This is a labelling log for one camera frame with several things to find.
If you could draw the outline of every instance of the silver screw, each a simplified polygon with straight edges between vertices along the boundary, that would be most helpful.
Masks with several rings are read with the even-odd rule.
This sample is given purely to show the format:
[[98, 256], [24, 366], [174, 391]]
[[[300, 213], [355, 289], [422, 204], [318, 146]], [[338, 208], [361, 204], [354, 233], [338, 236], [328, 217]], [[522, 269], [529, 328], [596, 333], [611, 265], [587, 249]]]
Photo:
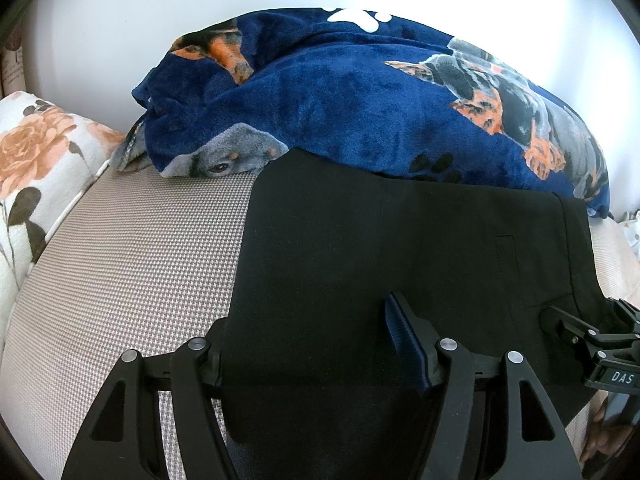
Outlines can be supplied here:
[[451, 352], [456, 348], [458, 348], [458, 343], [456, 343], [455, 340], [450, 339], [449, 337], [446, 337], [440, 341], [440, 346], [442, 347], [443, 350], [447, 350]]
[[522, 354], [520, 352], [516, 352], [515, 350], [511, 350], [511, 352], [507, 354], [507, 359], [512, 363], [516, 363], [517, 365], [524, 361], [524, 357], [522, 356]]
[[132, 361], [135, 361], [136, 357], [138, 357], [138, 352], [136, 352], [133, 349], [124, 351], [122, 353], [122, 355], [120, 356], [120, 358], [126, 363], [130, 363]]
[[194, 337], [189, 341], [189, 348], [191, 350], [202, 350], [207, 344], [207, 340], [203, 337]]

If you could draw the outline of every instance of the floral pillow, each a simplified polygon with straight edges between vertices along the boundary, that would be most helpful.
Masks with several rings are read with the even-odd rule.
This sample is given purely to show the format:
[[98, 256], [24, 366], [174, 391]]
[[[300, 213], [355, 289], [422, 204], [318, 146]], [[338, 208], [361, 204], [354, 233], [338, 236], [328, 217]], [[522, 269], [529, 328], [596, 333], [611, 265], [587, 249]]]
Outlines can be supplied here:
[[31, 266], [123, 140], [26, 92], [0, 101], [0, 356]]

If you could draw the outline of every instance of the dog eye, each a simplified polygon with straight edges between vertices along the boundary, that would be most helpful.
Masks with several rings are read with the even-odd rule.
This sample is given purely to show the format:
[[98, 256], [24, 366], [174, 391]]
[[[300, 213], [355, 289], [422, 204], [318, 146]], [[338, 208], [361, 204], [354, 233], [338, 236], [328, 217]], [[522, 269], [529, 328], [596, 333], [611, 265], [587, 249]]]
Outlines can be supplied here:
[[229, 165], [226, 162], [223, 162], [222, 164], [216, 164], [213, 168], [211, 168], [211, 171], [213, 171], [213, 173], [222, 173], [228, 167]]

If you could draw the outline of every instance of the white paw print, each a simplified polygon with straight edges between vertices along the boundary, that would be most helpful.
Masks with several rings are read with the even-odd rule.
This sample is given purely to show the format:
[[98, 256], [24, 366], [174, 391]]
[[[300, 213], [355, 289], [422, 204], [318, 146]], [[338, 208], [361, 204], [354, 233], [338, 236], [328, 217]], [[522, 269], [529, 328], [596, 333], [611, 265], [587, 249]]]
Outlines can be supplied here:
[[[334, 12], [335, 7], [323, 7], [322, 10]], [[368, 12], [360, 9], [342, 9], [329, 16], [328, 22], [351, 22], [355, 23], [365, 32], [376, 32], [378, 30], [378, 22], [386, 23], [391, 19], [391, 14], [386, 12], [376, 12], [373, 16]]]

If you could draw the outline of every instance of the fleece blanket with dog print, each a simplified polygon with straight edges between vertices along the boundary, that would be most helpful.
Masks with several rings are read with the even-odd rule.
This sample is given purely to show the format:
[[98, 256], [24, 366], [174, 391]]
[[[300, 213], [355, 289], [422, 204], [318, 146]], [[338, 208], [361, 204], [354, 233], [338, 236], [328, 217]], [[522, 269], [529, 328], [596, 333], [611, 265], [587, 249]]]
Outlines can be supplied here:
[[373, 173], [556, 192], [609, 211], [595, 138], [564, 102], [459, 38], [381, 12], [244, 14], [174, 42], [114, 152], [162, 176], [260, 171], [289, 148]]

